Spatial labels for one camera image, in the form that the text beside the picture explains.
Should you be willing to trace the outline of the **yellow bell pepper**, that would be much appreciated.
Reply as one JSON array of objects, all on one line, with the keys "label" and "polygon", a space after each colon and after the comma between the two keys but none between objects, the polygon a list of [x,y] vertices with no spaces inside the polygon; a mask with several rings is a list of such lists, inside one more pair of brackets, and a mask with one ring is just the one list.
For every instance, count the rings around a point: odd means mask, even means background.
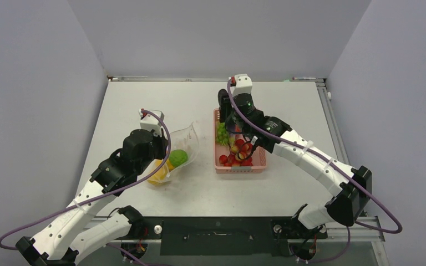
[{"label": "yellow bell pepper", "polygon": [[169,179],[171,172],[175,169],[175,167],[167,160],[162,168],[156,171],[151,177],[147,179],[147,182],[151,185],[158,186],[166,183]]}]

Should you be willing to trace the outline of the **red strawberries pile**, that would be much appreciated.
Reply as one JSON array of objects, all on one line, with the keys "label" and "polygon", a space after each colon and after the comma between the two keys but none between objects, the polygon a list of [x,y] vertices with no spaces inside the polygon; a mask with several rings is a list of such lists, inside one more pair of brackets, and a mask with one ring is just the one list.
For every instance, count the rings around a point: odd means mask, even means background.
[{"label": "red strawberries pile", "polygon": [[220,153],[218,163],[223,167],[253,166],[253,145],[244,139],[232,137],[227,143],[229,153]]}]

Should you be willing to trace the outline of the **green round fruit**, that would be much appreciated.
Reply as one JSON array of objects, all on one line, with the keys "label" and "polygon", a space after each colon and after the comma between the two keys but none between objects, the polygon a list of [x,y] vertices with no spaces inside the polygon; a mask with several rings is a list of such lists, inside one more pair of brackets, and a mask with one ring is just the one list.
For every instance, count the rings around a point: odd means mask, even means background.
[{"label": "green round fruit", "polygon": [[171,151],[167,161],[167,165],[169,170],[173,170],[187,161],[188,161],[187,152],[181,149],[177,149],[177,150]]}]

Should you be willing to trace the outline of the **pink plastic basket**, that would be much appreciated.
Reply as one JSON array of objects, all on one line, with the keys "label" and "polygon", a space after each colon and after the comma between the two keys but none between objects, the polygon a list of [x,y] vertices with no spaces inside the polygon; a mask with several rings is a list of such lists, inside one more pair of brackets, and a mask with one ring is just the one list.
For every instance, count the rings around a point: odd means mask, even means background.
[{"label": "pink plastic basket", "polygon": [[215,170],[218,174],[236,174],[236,173],[261,173],[263,170],[267,168],[267,155],[266,151],[258,147],[254,153],[251,156],[251,163],[250,166],[239,166],[237,163],[233,163],[233,166],[224,166],[222,163],[220,163],[220,156],[222,155],[229,155],[229,148],[225,145],[220,145],[217,141],[217,131],[216,128],[219,125],[219,119],[220,114],[219,110],[214,110],[214,144],[213,144],[213,151],[214,151],[214,159],[215,159]]}]

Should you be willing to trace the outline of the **clear zip top bag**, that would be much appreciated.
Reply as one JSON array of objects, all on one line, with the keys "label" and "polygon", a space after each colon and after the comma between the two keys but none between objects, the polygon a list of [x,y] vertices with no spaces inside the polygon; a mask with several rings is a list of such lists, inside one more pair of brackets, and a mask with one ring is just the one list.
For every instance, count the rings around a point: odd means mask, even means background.
[{"label": "clear zip top bag", "polygon": [[154,186],[167,184],[180,175],[183,167],[196,159],[199,153],[199,138],[194,124],[171,133],[171,152],[167,162],[147,182]]}]

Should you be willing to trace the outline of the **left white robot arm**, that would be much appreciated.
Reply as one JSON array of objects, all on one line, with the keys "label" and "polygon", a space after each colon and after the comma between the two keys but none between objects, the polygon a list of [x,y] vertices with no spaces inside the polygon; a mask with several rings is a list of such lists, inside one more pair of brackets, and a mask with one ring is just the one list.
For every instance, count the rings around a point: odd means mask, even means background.
[{"label": "left white robot arm", "polygon": [[77,265],[87,255],[120,237],[142,234],[144,217],[132,206],[116,211],[108,220],[84,227],[127,186],[137,183],[146,168],[166,157],[169,139],[164,129],[136,129],[102,161],[79,194],[61,214],[32,237],[15,245],[29,265]]}]

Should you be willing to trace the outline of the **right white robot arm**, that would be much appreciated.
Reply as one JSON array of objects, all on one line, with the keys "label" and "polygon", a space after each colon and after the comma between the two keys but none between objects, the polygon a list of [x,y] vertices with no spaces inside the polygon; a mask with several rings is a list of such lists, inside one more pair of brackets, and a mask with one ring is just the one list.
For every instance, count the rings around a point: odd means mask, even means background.
[{"label": "right white robot arm", "polygon": [[328,222],[351,227],[356,224],[369,201],[371,172],[356,169],[316,148],[290,125],[255,108],[251,94],[229,97],[226,89],[218,92],[220,121],[228,133],[246,138],[245,145],[260,147],[286,159],[319,182],[331,195],[319,205],[303,204],[292,216],[291,229],[305,237]]}]

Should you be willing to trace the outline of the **green grapes bunch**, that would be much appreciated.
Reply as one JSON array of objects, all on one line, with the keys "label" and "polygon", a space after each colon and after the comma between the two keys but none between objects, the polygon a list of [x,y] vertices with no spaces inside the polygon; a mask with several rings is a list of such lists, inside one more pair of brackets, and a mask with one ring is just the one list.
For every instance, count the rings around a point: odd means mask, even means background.
[{"label": "green grapes bunch", "polygon": [[217,122],[216,123],[216,143],[221,146],[230,146],[230,134],[226,130],[225,123],[224,122]]}]

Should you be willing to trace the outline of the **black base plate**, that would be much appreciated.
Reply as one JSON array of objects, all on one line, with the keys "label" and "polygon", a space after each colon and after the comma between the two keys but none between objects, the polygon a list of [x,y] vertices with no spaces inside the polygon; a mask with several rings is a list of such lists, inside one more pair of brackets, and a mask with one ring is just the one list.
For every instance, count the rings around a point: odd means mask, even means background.
[{"label": "black base plate", "polygon": [[121,240],[160,244],[160,255],[288,255],[308,239],[326,239],[323,227],[306,233],[291,217],[144,217]]}]

